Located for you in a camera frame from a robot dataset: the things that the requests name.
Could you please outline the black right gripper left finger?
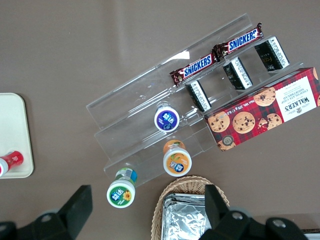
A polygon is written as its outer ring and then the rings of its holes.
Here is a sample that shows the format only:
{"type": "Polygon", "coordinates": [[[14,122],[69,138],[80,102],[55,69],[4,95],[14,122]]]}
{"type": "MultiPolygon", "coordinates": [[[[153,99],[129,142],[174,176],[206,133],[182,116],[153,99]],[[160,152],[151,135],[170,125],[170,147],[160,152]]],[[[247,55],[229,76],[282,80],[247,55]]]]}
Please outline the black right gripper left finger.
{"type": "Polygon", "coordinates": [[[2,240],[75,240],[93,211],[92,187],[82,185],[57,211],[39,216],[17,228],[13,221],[0,223],[2,240]]]}

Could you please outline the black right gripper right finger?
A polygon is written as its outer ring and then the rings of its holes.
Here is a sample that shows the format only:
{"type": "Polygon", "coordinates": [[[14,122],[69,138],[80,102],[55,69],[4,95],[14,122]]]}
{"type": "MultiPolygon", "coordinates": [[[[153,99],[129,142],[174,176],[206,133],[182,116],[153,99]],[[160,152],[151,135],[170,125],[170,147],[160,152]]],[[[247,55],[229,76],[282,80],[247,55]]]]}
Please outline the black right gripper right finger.
{"type": "Polygon", "coordinates": [[[240,210],[230,210],[213,184],[205,186],[205,212],[211,229],[201,240],[306,240],[303,231],[292,221],[268,218],[261,224],[240,210]]]}

